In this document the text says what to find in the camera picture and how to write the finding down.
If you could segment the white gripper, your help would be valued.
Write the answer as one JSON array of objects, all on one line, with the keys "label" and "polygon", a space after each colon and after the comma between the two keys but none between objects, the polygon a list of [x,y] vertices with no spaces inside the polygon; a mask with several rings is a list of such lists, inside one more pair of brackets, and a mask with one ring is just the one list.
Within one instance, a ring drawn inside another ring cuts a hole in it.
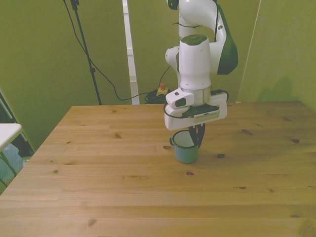
[{"label": "white gripper", "polygon": [[200,148],[205,134],[205,123],[227,116],[227,97],[226,92],[212,94],[210,101],[204,105],[175,109],[166,104],[163,108],[165,126],[170,131],[189,127],[193,144]]}]

